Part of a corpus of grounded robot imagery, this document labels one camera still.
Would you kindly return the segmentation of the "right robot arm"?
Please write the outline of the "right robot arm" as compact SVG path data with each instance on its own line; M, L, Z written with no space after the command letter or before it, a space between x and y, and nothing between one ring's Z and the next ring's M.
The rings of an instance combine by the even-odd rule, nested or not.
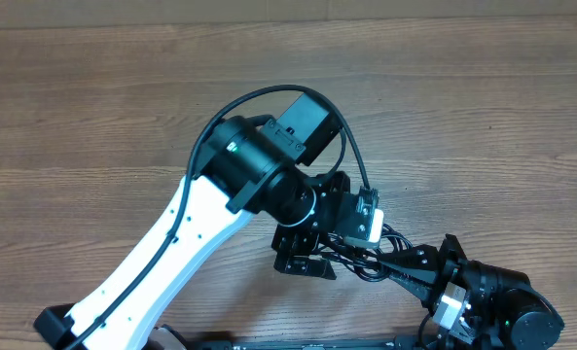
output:
M419 245L382 254L390 279L428 310L414 349L548 349L559 340L564 321L535 291L526 274L469 260L456 236L439 248Z

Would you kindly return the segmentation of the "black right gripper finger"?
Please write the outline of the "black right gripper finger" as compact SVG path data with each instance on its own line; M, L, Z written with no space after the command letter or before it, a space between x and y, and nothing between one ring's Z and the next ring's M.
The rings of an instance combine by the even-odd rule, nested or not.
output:
M437 275L438 250L429 245L419 245L396 253L378 257L383 265L407 275Z
M389 278L418 298L423 306L432 306L437 299L437 272L428 273L422 279L412 274L392 271Z

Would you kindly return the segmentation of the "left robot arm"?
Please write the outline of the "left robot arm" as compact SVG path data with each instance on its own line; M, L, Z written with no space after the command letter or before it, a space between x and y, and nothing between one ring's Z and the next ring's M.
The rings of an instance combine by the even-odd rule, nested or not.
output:
M206 259L261 213L306 244L326 233L375 248L382 236L379 196L342 187L337 169L310 177L310 165L335 139L355 139L338 108L297 87L279 118L222 108L196 141L174 197L115 271L79 302L45 308L35 331L54 349L140 349L165 309Z

